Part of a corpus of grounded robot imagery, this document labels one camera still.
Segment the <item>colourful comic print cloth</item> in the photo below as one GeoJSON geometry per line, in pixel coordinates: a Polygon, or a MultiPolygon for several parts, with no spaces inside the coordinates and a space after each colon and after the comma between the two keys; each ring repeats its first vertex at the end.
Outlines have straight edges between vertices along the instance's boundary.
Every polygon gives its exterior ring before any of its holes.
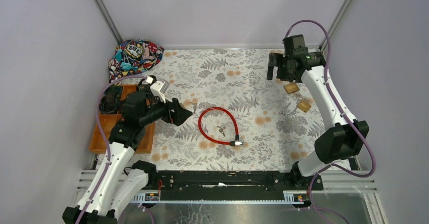
{"type": "Polygon", "coordinates": [[[162,60],[164,48],[148,40],[124,40],[108,63],[109,82],[151,70],[162,60]]]}

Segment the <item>silver keys of cable lock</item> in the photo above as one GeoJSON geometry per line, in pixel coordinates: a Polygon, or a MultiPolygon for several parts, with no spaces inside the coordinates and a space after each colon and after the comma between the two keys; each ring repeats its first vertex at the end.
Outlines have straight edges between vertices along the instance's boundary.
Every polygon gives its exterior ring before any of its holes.
{"type": "Polygon", "coordinates": [[[223,137],[226,136],[226,133],[225,133],[226,127],[225,126],[217,126],[217,129],[218,129],[219,133],[223,135],[223,137]]]}

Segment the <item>orange wooden compartment tray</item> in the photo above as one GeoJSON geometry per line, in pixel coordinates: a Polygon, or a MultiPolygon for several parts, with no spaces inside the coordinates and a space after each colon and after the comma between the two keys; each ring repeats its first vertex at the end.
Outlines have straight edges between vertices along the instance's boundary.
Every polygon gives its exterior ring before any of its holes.
{"type": "MultiPolygon", "coordinates": [[[[129,93],[135,92],[136,85],[126,84],[121,86],[121,100],[124,100],[129,93]]],[[[116,114],[99,114],[99,120],[107,138],[110,136],[112,128],[116,122],[121,118],[121,114],[117,111],[116,114]]],[[[145,135],[140,141],[135,153],[136,154],[150,154],[152,152],[152,145],[154,139],[155,122],[145,127],[145,135]]],[[[101,131],[97,124],[95,125],[94,134],[89,146],[89,151],[95,154],[104,154],[106,151],[105,142],[103,140],[101,131]]]]}

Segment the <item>brass padlock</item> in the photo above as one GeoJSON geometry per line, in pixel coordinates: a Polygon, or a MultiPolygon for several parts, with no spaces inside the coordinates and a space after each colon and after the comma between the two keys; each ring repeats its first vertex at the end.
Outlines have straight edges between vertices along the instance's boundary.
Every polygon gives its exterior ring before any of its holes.
{"type": "Polygon", "coordinates": [[[288,84],[284,85],[283,88],[288,95],[293,94],[293,93],[297,93],[300,91],[299,86],[295,82],[288,83],[288,84]]]}
{"type": "Polygon", "coordinates": [[[291,106],[291,103],[288,103],[283,108],[283,110],[281,111],[281,114],[283,116],[289,117],[289,116],[293,115],[297,110],[301,110],[302,112],[307,113],[312,107],[312,105],[310,103],[308,103],[307,101],[303,101],[303,100],[299,101],[297,103],[297,105],[292,110],[288,110],[290,108],[290,106],[291,106]]]}
{"type": "Polygon", "coordinates": [[[196,110],[198,109],[198,103],[197,103],[197,102],[190,101],[190,102],[189,102],[189,104],[192,106],[193,114],[195,114],[195,113],[196,113],[196,110]]]}

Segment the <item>floral patterned table mat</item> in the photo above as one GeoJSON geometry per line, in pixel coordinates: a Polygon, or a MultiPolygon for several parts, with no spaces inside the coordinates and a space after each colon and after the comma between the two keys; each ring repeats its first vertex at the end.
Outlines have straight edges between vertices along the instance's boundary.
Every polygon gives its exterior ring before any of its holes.
{"type": "Polygon", "coordinates": [[[159,170],[279,170],[307,157],[324,132],[320,112],[309,92],[300,91],[312,105],[285,117],[300,101],[288,95],[284,82],[267,80],[269,50],[167,50],[149,74],[169,82],[166,96],[192,111],[184,124],[161,120],[155,124],[152,152],[135,154],[159,170]],[[226,136],[217,126],[225,126],[226,136]]]}

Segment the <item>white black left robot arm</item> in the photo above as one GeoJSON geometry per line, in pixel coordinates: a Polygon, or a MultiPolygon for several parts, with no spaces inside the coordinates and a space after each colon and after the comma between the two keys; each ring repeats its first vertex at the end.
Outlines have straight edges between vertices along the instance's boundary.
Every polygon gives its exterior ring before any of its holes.
{"type": "Polygon", "coordinates": [[[106,220],[115,182],[145,135],[154,139],[147,160],[166,170],[255,170],[278,154],[274,145],[279,89],[265,81],[266,65],[257,53],[238,51],[166,52],[142,74],[118,77],[110,85],[159,86],[159,106],[148,126],[137,120],[102,133],[106,152],[89,189],[65,223],[106,220]]]}

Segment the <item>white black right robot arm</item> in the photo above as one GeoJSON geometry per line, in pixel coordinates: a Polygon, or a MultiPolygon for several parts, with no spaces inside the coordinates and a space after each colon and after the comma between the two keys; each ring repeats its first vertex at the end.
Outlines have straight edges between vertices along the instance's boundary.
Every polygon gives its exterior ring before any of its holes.
{"type": "Polygon", "coordinates": [[[325,127],[325,133],[315,140],[313,152],[292,166],[290,183],[302,190],[318,171],[358,155],[369,126],[348,111],[330,78],[324,56],[321,52],[309,52],[303,35],[285,37],[283,45],[283,55],[269,55],[269,66],[277,67],[277,79],[307,87],[325,127]]]}

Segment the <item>aluminium frame rail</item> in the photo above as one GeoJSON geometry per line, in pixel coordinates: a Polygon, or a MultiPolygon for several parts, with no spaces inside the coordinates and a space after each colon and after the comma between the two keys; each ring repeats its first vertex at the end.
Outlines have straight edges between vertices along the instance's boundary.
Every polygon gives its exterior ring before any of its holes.
{"type": "Polygon", "coordinates": [[[97,7],[99,14],[103,18],[105,24],[107,25],[109,31],[111,32],[113,38],[115,39],[117,44],[120,44],[123,41],[122,36],[120,35],[120,32],[110,15],[110,12],[108,11],[108,8],[106,7],[103,0],[93,0],[95,6],[97,7]]]}

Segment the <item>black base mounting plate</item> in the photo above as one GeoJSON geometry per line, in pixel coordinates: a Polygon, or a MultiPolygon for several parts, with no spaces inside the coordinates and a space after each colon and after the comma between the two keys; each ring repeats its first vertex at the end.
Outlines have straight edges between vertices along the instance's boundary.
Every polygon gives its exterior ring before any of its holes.
{"type": "Polygon", "coordinates": [[[324,189],[321,177],[279,171],[158,171],[133,202],[292,202],[293,192],[324,189]]]}

